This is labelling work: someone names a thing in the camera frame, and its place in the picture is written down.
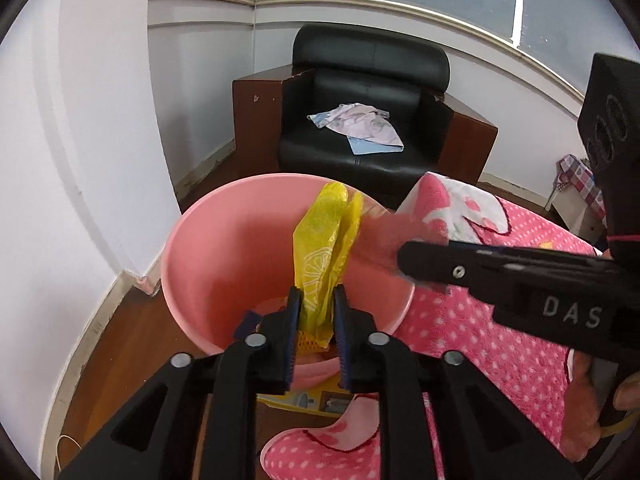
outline pink polka dot blanket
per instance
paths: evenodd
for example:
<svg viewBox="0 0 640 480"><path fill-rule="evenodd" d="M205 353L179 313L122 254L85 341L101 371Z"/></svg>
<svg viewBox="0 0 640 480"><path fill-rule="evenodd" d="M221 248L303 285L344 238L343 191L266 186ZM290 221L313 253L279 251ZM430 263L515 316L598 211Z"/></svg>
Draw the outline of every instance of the pink polka dot blanket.
<svg viewBox="0 0 640 480"><path fill-rule="evenodd" d="M434 173L425 174L398 210L422 219L450 240L593 254L586 242L534 213ZM419 287L394 334L416 352L457 349L555 445L560 442L568 349L496 325L492 307L450 286ZM424 405L436 467L444 478L433 415ZM264 446L262 468L274 480L375 480L380 477L378 401L356 396L343 416L321 429L285 431Z"/></svg>

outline black leather armchair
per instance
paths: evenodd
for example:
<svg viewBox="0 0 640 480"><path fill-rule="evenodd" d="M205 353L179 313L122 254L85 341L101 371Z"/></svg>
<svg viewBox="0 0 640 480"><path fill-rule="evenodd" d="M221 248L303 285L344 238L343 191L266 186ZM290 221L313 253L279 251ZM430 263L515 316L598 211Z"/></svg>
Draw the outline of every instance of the black leather armchair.
<svg viewBox="0 0 640 480"><path fill-rule="evenodd" d="M290 67L234 81L243 175L326 176L390 208L427 171L478 180L497 129L445 94L449 60L438 44L376 28L313 23L298 32L292 59ZM353 155L346 137L318 130L306 118L355 102L389 112L404 151Z"/></svg>

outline white wall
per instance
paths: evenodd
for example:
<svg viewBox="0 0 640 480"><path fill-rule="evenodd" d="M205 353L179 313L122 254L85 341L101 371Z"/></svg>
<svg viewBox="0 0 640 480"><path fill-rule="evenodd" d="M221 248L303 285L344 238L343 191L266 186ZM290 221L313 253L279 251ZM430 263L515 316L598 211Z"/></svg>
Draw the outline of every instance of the white wall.
<svg viewBox="0 0 640 480"><path fill-rule="evenodd" d="M556 161L584 155L576 118L580 103L563 88L492 44L418 18L338 5L257 7L255 70L291 62L302 23L357 23L396 30L444 45L451 66L449 93L498 127L484 168L530 190L540 202L552 192Z"/></svg>
<svg viewBox="0 0 640 480"><path fill-rule="evenodd" d="M210 0L148 5L156 114L178 187L234 138L231 83L252 72L253 8Z"/></svg>
<svg viewBox="0 0 640 480"><path fill-rule="evenodd" d="M84 327L116 278L62 182L41 100L37 52L46 9L30 0L0 44L0 420L27 463Z"/></svg>
<svg viewBox="0 0 640 480"><path fill-rule="evenodd" d="M0 44L0 420L36 472L52 401L123 270L179 217L147 0L29 0Z"/></svg>
<svg viewBox="0 0 640 480"><path fill-rule="evenodd" d="M148 0L62 0L60 73L82 193L122 267L142 276L179 216L158 135Z"/></svg>

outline baseboard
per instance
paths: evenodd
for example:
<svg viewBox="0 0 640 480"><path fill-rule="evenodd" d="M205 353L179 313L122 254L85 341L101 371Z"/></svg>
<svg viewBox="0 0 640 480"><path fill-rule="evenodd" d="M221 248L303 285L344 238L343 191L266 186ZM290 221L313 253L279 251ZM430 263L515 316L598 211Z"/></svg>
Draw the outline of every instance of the baseboard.
<svg viewBox="0 0 640 480"><path fill-rule="evenodd" d="M203 178L236 150L236 140L232 139L226 144L215 149L205 160L193 168L184 178L174 186L175 196L178 202L186 197L191 189L197 186Z"/></svg>
<svg viewBox="0 0 640 480"><path fill-rule="evenodd" d="M151 268L147 271L146 276L140 278L125 270L125 272L133 280L133 285L139 288L145 294L155 296L160 290L160 261L162 257L162 251L156 258Z"/></svg>
<svg viewBox="0 0 640 480"><path fill-rule="evenodd" d="M529 189L524 189L523 187L516 186L515 184L512 184L508 180L503 180L490 173L482 173L478 181L491 184L492 186L495 186L495 187L499 187L500 189L503 189L511 194L514 194L515 196L519 196L524 200L533 202L534 204L539 205L540 207L548 209L547 208L547 204L549 202L548 197L545 198L542 195L539 195L538 193L530 191Z"/></svg>
<svg viewBox="0 0 640 480"><path fill-rule="evenodd" d="M42 480L54 479L58 439L65 423L66 412L80 381L82 370L98 344L111 316L113 316L131 287L134 286L134 281L130 274L126 272L120 273L82 334L76 350L71 355L71 359L69 359L51 405L49 420L47 421L47 428L42 441L42 456L40 459L40 477Z"/></svg>

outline yellow plastic bag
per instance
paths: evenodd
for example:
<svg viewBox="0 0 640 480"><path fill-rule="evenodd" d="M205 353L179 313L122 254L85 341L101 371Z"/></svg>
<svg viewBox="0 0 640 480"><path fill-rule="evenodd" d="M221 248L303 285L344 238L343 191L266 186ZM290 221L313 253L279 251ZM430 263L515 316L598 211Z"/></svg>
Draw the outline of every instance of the yellow plastic bag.
<svg viewBox="0 0 640 480"><path fill-rule="evenodd" d="M322 352L334 335L332 293L358 234L363 198L344 184L326 184L293 233L296 287L303 292L298 354Z"/></svg>

